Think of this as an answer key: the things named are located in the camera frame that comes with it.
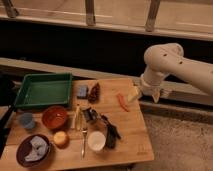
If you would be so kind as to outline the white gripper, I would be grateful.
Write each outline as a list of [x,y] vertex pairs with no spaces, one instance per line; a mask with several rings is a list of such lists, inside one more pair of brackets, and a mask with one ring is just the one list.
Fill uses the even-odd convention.
[[154,103],[158,103],[160,97],[168,96],[172,90],[161,86],[163,77],[161,75],[154,75],[148,77],[146,74],[142,74],[140,77],[140,89],[138,86],[134,86],[127,97],[128,102],[138,100],[142,94],[151,96]]

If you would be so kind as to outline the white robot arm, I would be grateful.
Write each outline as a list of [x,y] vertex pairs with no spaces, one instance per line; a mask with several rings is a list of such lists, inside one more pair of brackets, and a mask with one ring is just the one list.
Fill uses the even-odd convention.
[[180,44],[150,46],[144,53],[144,61],[146,68],[140,76],[140,85],[129,92],[128,102],[148,95],[157,103],[162,83],[169,75],[213,96],[213,64],[185,58]]

